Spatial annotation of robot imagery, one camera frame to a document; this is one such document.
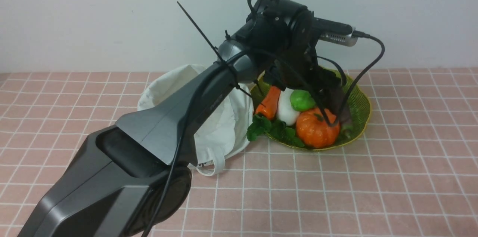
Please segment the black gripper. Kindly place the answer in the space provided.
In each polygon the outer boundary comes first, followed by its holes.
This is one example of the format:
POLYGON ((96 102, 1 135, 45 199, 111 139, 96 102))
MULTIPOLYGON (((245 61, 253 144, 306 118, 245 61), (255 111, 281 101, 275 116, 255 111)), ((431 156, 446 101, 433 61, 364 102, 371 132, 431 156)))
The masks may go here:
POLYGON ((339 109, 345 96, 345 73, 338 63, 329 60, 338 70, 339 76, 318 65, 316 52, 318 39, 312 30, 314 13, 301 9, 289 19, 290 40, 287 48, 278 54, 279 60, 265 71, 263 81, 281 90, 306 89, 310 85, 319 95, 322 105, 333 113, 340 125, 345 125, 345 110, 339 109))

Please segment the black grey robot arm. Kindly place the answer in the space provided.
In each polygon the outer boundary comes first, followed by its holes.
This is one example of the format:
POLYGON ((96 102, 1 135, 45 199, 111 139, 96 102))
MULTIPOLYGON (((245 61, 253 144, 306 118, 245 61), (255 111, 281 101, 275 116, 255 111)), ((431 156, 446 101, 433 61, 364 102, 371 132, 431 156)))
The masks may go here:
POLYGON ((354 29, 315 18, 291 0, 248 0, 246 24, 218 48, 210 67, 147 110, 121 116, 86 137, 62 177, 41 198, 19 237, 147 235, 171 217, 198 163, 193 135, 240 83, 256 80, 276 59, 292 69, 282 82, 307 80, 306 55, 321 36, 354 29))

